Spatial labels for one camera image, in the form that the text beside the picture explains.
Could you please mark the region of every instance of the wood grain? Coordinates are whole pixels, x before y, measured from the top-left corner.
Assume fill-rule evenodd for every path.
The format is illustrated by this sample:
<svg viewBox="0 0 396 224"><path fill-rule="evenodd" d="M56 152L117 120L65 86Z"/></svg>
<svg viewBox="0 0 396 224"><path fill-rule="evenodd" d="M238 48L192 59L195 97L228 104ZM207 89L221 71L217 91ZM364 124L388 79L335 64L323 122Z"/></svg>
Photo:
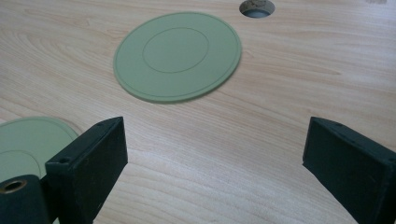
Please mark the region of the wood grain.
<svg viewBox="0 0 396 224"><path fill-rule="evenodd" d="M124 116L129 153L95 223L356 223L302 166L311 116L396 150L396 2L0 0L0 121L51 116L82 133ZM140 101L113 75L136 26L178 11L222 18L243 54L210 94Z"/></svg>

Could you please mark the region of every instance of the green circular pad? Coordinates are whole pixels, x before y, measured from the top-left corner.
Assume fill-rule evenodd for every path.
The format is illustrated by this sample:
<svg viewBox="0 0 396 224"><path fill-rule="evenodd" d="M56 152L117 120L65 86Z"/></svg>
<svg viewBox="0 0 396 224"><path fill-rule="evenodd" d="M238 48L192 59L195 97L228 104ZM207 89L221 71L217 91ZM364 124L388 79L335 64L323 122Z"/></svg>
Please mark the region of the green circular pad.
<svg viewBox="0 0 396 224"><path fill-rule="evenodd" d="M43 177L46 161L77 137L58 119L34 117L0 124L0 182L19 175Z"/></svg>
<svg viewBox="0 0 396 224"><path fill-rule="evenodd" d="M173 103L214 90L240 57L240 40L230 25L202 13L175 13L129 33L114 56L114 73L132 95Z"/></svg>

